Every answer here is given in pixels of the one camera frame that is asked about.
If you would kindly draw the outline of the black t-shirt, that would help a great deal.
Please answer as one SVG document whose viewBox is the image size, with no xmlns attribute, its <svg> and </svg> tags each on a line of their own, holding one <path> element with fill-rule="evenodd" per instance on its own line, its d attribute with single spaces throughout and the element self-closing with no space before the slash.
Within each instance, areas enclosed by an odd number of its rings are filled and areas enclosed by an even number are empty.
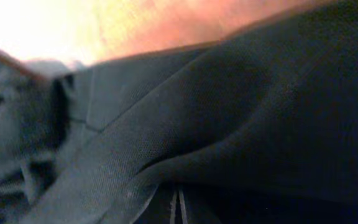
<svg viewBox="0 0 358 224">
<path fill-rule="evenodd" d="M 0 52 L 0 223 L 358 223 L 358 1 L 60 78 Z"/>
</svg>

